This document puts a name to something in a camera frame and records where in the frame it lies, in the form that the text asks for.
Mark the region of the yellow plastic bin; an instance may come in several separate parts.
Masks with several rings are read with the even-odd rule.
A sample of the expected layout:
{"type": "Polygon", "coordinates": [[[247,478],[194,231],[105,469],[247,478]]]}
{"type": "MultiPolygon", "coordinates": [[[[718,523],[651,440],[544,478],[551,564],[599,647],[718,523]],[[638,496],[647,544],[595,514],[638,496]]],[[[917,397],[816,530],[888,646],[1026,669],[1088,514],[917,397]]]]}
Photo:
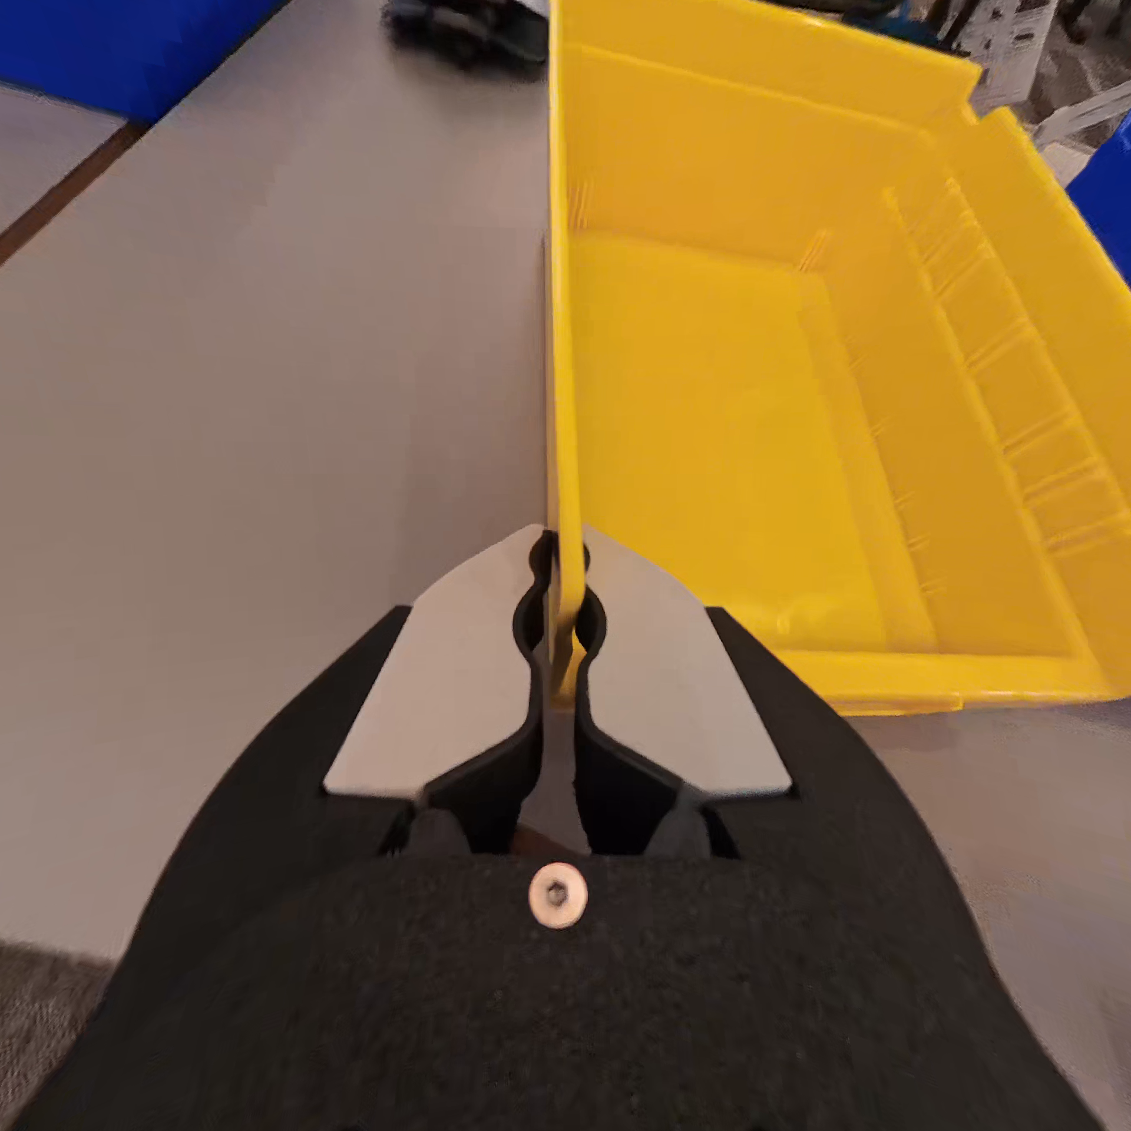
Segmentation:
{"type": "Polygon", "coordinates": [[[972,63],[555,2],[556,626],[605,533],[846,715],[1130,685],[1129,286],[972,63]]]}

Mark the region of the hanging printed sheet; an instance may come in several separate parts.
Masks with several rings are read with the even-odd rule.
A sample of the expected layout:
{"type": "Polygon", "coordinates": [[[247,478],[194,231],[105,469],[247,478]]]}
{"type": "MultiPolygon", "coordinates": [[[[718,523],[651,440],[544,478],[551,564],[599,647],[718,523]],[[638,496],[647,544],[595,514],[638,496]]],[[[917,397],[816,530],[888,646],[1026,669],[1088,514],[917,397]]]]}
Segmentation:
{"type": "Polygon", "coordinates": [[[980,1],[960,33],[956,53],[982,70],[971,106],[982,118],[1024,103],[1036,83],[1057,1],[980,1]]]}

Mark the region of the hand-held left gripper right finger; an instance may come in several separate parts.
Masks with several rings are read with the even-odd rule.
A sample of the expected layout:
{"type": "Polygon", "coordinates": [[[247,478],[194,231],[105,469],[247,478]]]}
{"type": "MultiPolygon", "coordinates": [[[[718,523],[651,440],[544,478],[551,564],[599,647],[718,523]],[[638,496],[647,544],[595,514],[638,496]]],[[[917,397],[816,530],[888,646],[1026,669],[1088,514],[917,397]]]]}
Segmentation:
{"type": "Polygon", "coordinates": [[[793,786],[700,599],[585,526],[585,650],[575,685],[575,799],[589,848],[642,855],[664,817],[793,786]]]}

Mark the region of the dark foil pouch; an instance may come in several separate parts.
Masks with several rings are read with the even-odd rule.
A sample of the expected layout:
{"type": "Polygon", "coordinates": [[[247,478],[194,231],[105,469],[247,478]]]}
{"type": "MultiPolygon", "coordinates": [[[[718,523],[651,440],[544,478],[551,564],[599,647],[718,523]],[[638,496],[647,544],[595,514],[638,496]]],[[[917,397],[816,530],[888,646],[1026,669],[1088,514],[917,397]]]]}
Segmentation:
{"type": "Polygon", "coordinates": [[[548,2],[388,1],[384,24],[399,45],[428,47],[459,66],[547,63],[548,2]]]}

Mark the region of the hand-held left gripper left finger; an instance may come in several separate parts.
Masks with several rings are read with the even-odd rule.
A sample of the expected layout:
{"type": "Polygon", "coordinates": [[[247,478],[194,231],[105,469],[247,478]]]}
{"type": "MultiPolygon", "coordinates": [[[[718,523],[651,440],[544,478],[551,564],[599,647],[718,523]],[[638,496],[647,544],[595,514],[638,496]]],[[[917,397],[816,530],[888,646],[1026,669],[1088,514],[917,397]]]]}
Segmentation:
{"type": "Polygon", "coordinates": [[[555,537],[524,526],[412,604],[323,778],[333,797],[445,810],[474,853],[507,853],[543,770],[537,649],[555,537]]]}

